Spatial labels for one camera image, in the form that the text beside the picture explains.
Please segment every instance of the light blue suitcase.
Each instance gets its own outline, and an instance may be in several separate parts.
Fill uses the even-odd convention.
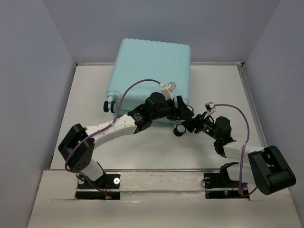
[[[181,95],[184,103],[189,103],[190,57],[188,45],[156,42],[139,39],[124,39],[121,43],[116,63],[108,87],[108,100],[104,111],[115,113],[121,97],[132,84],[142,79],[174,82],[173,97]],[[155,82],[142,82],[133,87],[123,100],[119,116],[143,104],[153,92],[161,88]],[[170,123],[166,118],[158,120]]]

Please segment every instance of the white tabletop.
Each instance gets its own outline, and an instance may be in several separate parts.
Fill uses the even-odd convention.
[[[122,173],[121,200],[105,201],[74,199],[75,174],[45,171],[28,228],[301,228],[287,189],[250,201],[205,199],[201,176]]]
[[[76,68],[51,169],[64,168],[57,147],[74,124],[91,126],[112,120],[111,113],[103,112],[112,69],[113,66]],[[204,104],[210,101],[239,107],[249,122],[249,144],[261,146],[237,66],[191,66],[190,105],[195,114],[203,113]],[[231,120],[232,137],[245,141],[247,130],[242,116],[228,107],[219,107],[213,116],[219,115]],[[204,133],[176,137],[172,125],[154,123],[144,132],[98,147],[93,158],[105,169],[214,169],[231,160],[216,154],[213,141]]]

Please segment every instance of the suitcase wheel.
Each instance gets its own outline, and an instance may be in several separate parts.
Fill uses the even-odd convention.
[[[109,102],[108,102],[108,101],[105,101],[105,102],[104,102],[104,112],[105,112],[105,113],[109,112],[108,105],[109,105]]]
[[[111,113],[115,113],[117,109],[117,103],[115,101],[111,102]]]
[[[173,130],[173,133],[178,137],[182,136],[185,132],[186,132],[186,128],[181,124],[176,125],[176,127]]]

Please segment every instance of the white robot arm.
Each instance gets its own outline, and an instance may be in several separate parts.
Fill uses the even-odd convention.
[[[230,120],[211,117],[214,110],[197,115],[184,104],[181,96],[175,101],[167,99],[161,93],[152,93],[144,104],[118,118],[114,123],[107,122],[96,126],[82,127],[74,125],[59,145],[58,149],[66,161],[66,169],[81,173],[91,181],[99,181],[105,172],[99,163],[92,159],[93,150],[105,142],[118,137],[139,133],[151,126],[155,119],[168,118],[180,120],[190,133],[204,132],[215,139],[215,151],[225,158],[240,160],[243,144],[232,139]],[[220,181],[238,181],[240,163],[224,164]],[[278,148],[246,146],[242,182],[256,185],[265,195],[295,185],[295,176]]]

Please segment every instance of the purple cable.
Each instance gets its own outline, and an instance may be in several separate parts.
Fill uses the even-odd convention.
[[[95,190],[97,190],[97,191],[99,191],[99,192],[105,193],[105,191],[102,191],[101,189],[95,187],[94,184],[92,183],[92,181],[90,180],[90,178],[88,178],[88,177],[85,176],[84,174],[83,174],[83,176],[85,177],[85,180],[89,183],[89,185],[90,185],[93,189],[95,189]]]
[[[118,118],[118,114],[119,114],[120,108],[121,108],[121,106],[122,106],[123,99],[124,99],[125,95],[127,94],[127,92],[128,92],[131,88],[133,88],[134,86],[136,86],[137,84],[139,84],[139,83],[141,83],[141,82],[148,82],[148,81],[150,81],[150,82],[156,82],[156,83],[158,83],[158,84],[160,83],[159,81],[156,81],[156,80],[154,80],[154,79],[144,79],[144,80],[140,80],[140,81],[134,83],[133,85],[131,85],[131,86],[125,91],[125,93],[124,93],[123,96],[122,96],[122,99],[120,100],[118,109],[116,110],[115,118],[113,119],[113,122],[112,122],[113,124],[116,122],[116,120],[117,120],[117,118]],[[101,132],[104,132],[105,130],[109,129],[111,126],[112,126],[112,125],[109,124],[109,125],[106,126],[105,128],[103,128],[103,129],[101,129],[101,130],[99,130],[99,131],[97,131],[97,132],[94,132],[94,133],[90,134],[90,135],[87,136],[84,140],[82,140],[81,142],[79,142],[79,143],[76,145],[76,147],[71,151],[71,153],[69,154],[69,156],[68,156],[67,159],[66,159],[66,163],[65,163],[65,169],[66,169],[66,171],[71,172],[71,170],[68,168],[67,164],[68,164],[68,162],[70,161],[70,159],[73,157],[73,155],[74,155],[74,153],[76,152],[76,150],[80,147],[80,145],[81,145],[85,140],[90,139],[90,138],[92,138],[93,136],[95,136],[95,135],[97,135],[97,134],[99,134],[99,133],[101,133]]]
[[[244,142],[244,145],[242,147],[241,161],[240,161],[240,166],[239,166],[239,180],[238,180],[238,192],[239,192],[239,194],[241,194],[244,191],[244,189],[246,188],[246,185],[242,186],[242,176],[243,176],[243,161],[244,161],[244,155],[245,155],[245,147],[246,147],[246,144],[248,143],[249,137],[250,137],[250,130],[249,130],[248,120],[245,117],[244,113],[238,107],[236,107],[234,105],[231,105],[231,104],[215,104],[214,106],[227,106],[227,107],[235,108],[235,109],[237,109],[242,114],[242,116],[244,117],[244,120],[246,122],[246,126],[247,126],[247,139]]]

